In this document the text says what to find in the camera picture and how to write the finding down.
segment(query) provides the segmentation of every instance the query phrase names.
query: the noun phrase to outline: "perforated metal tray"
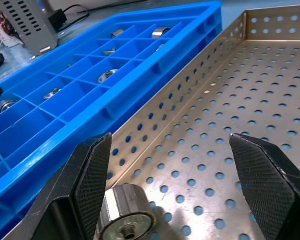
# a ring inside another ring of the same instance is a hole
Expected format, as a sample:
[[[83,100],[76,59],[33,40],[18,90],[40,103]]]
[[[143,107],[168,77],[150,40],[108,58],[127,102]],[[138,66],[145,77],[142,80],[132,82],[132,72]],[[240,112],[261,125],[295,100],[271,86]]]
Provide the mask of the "perforated metal tray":
[[[189,62],[114,134],[107,187],[145,189],[152,240],[262,240],[231,132],[280,146],[300,169],[300,5],[245,11]]]

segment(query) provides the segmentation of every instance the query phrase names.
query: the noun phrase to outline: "metal roller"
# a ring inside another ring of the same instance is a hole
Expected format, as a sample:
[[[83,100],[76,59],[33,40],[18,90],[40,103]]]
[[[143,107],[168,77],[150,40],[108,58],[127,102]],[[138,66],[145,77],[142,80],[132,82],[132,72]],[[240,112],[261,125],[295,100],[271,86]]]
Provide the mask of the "metal roller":
[[[122,34],[124,32],[123,29],[118,29],[116,31],[114,31],[113,33],[111,33],[111,38],[115,38],[115,37],[118,37],[120,34]]]
[[[164,34],[166,34],[168,31],[170,30],[170,27],[158,27],[156,28],[151,37],[153,39],[158,39],[158,38],[161,38]]]
[[[117,185],[105,192],[95,240],[137,240],[156,224],[147,196],[134,184]]]
[[[11,108],[12,105],[14,105],[17,102],[17,100],[11,100],[11,99],[5,99],[0,101],[0,113],[7,110],[8,108]]]
[[[111,69],[109,71],[106,71],[98,78],[98,83],[99,84],[103,83],[107,78],[112,76],[112,74],[114,74],[116,71],[118,71],[118,69]]]

